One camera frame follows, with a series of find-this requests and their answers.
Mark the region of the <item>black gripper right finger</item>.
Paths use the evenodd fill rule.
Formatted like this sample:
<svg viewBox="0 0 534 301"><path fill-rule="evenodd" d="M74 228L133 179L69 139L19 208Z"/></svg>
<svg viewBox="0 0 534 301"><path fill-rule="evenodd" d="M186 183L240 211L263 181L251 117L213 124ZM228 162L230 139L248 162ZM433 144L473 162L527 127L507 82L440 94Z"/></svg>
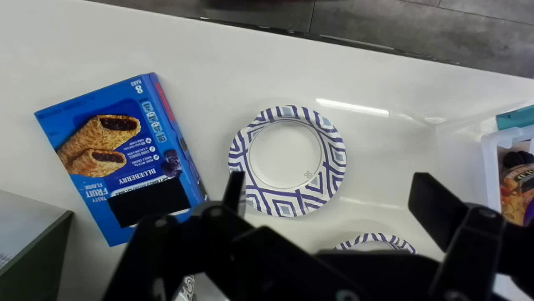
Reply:
<svg viewBox="0 0 534 301"><path fill-rule="evenodd" d="M428 173L412 176L407 208L443 253L430 281L433 301L502 301L495 278L508 276L534 296L534 226L453 196Z"/></svg>

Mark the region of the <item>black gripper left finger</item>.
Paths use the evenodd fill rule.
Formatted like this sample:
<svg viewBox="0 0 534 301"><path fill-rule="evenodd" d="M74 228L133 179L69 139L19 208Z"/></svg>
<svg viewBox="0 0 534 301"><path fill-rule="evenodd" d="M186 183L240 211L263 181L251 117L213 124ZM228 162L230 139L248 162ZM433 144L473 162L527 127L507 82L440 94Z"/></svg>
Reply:
<svg viewBox="0 0 534 301"><path fill-rule="evenodd" d="M170 216L141 219L101 301L171 301L183 280L200 273L228 300L238 300L230 243L243 224L243 179L243 173L231 173L223 198L200 204L183 223Z"/></svg>

